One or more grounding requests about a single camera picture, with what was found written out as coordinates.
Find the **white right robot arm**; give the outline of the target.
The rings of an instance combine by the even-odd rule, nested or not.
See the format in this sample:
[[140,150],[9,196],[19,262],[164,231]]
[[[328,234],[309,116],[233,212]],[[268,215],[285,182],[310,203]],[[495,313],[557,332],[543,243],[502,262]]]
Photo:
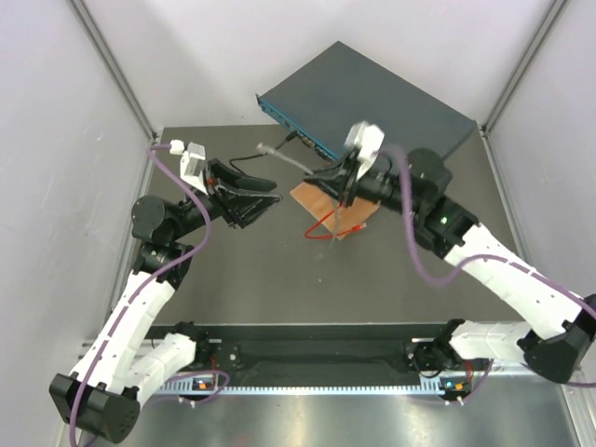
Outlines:
[[305,182],[349,206],[362,198],[399,213],[418,274],[445,287],[475,278],[520,317],[517,323],[452,319],[424,349],[434,369],[466,360],[517,362],[557,384],[569,383],[595,341],[595,298],[568,291],[508,250],[479,218],[445,194],[452,173],[426,148],[388,148],[397,171],[366,167],[353,149],[305,175]]

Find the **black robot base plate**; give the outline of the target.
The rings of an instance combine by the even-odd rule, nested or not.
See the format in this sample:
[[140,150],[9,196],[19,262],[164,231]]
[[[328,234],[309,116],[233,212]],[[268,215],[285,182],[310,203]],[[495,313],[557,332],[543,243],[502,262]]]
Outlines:
[[354,374],[378,379],[462,371],[465,362],[434,323],[306,325],[155,325],[162,340],[181,332],[197,339],[192,367],[214,366],[237,385],[338,380]]

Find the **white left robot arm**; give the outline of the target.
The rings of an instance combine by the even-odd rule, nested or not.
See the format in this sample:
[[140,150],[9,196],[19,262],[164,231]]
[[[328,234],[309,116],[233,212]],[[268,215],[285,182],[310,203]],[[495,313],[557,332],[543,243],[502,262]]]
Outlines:
[[281,200],[275,182],[239,173],[218,159],[200,164],[188,179],[173,179],[185,193],[183,200],[142,196],[134,203],[132,235],[141,245],[126,287],[85,356],[69,373],[56,374],[49,386],[73,445],[77,431],[122,442],[145,403],[175,373],[209,363],[207,333],[188,322],[175,325],[157,347],[137,356],[200,250],[181,238],[209,229],[218,218],[244,228]]

